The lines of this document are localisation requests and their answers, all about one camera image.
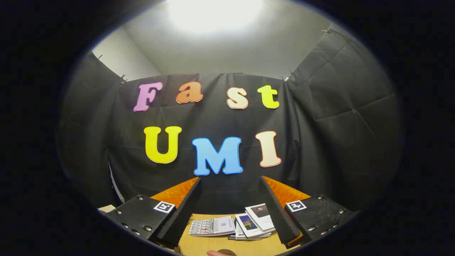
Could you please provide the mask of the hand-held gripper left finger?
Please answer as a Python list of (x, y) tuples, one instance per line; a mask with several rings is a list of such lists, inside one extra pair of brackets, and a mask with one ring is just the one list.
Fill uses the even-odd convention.
[(151, 197), (138, 194), (105, 216), (133, 236), (176, 248), (201, 194), (195, 177)]

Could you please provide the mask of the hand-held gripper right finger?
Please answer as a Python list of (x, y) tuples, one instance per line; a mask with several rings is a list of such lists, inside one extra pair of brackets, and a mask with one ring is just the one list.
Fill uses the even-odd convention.
[(259, 190), (288, 249), (328, 236), (356, 214), (328, 196), (309, 196), (266, 176), (260, 177)]

